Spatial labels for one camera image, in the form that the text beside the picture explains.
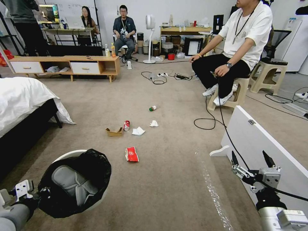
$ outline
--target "woman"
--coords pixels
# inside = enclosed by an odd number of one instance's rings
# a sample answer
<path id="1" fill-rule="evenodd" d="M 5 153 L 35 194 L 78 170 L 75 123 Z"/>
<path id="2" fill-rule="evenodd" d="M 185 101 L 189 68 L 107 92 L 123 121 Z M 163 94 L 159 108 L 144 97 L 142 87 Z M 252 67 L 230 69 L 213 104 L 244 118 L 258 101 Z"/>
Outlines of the woman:
<path id="1" fill-rule="evenodd" d="M 100 32 L 96 28 L 96 24 L 95 24 L 93 18 L 91 18 L 91 13 L 90 13 L 90 10 L 89 10 L 89 8 L 87 6 L 83 6 L 82 7 L 81 19 L 82 19 L 84 27 L 94 28 L 91 31 L 91 35 L 92 35 L 92 39 L 95 40 L 95 34 L 99 34 Z M 80 45 L 91 46 L 91 40 L 90 40 L 89 36 L 85 36 L 85 35 L 79 35 L 78 36 L 78 43 Z"/>

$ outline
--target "white standing fan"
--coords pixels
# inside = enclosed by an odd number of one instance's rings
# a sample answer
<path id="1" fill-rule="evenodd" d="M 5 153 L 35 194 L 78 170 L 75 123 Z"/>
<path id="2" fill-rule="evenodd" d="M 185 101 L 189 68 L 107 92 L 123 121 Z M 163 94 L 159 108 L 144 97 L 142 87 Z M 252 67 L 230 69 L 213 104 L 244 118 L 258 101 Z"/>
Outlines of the white standing fan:
<path id="1" fill-rule="evenodd" d="M 155 63 L 155 60 L 151 60 L 151 42 L 152 42 L 152 36 L 155 31 L 155 18 L 153 15 L 148 14 L 145 17 L 145 23 L 147 26 L 147 30 L 151 29 L 151 34 L 150 34 L 150 42 L 149 42 L 149 59 L 144 60 L 143 62 L 146 64 L 152 64 Z"/>

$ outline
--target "clear plastic tape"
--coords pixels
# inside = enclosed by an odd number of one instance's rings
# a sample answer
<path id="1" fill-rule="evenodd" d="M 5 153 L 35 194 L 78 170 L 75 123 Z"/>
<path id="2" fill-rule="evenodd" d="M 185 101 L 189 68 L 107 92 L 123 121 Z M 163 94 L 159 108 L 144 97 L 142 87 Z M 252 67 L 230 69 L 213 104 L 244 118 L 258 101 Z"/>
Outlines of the clear plastic tape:
<path id="1" fill-rule="evenodd" d="M 225 230 L 234 231 L 234 229 L 233 229 L 233 227 L 232 227 L 232 225 L 231 225 L 227 215 L 224 212 L 224 209 L 222 208 L 219 195 L 217 194 L 216 188 L 215 188 L 215 186 L 212 183 L 210 174 L 209 174 L 209 172 L 207 171 L 207 169 L 205 167 L 204 161 L 201 161 L 201 163 L 202 163 L 202 168 L 203 168 L 203 178 L 204 178 L 206 187 L 208 188 L 208 191 L 209 191 L 209 193 L 211 195 L 211 198 L 212 198 L 212 200 L 214 202 L 214 205 L 216 207 L 216 210 L 218 212 L 220 220 L 222 221 Z"/>

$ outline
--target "red soda can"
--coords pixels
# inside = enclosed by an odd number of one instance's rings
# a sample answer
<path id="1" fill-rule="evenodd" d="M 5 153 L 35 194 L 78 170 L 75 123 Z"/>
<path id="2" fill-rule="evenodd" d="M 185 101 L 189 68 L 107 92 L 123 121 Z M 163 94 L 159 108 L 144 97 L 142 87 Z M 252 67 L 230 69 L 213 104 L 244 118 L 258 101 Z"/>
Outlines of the red soda can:
<path id="1" fill-rule="evenodd" d="M 126 120 L 126 121 L 124 122 L 124 131 L 128 131 L 128 130 L 129 130 L 129 125 L 130 125 L 129 120 Z"/>

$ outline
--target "bed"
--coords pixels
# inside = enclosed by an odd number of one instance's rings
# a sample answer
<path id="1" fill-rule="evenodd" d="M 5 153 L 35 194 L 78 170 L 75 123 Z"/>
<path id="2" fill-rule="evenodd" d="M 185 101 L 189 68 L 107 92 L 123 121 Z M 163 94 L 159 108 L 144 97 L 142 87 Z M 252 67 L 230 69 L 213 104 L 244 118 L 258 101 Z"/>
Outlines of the bed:
<path id="1" fill-rule="evenodd" d="M 0 79 L 0 179 L 48 129 L 49 121 L 74 124 L 52 91 L 37 79 Z"/>

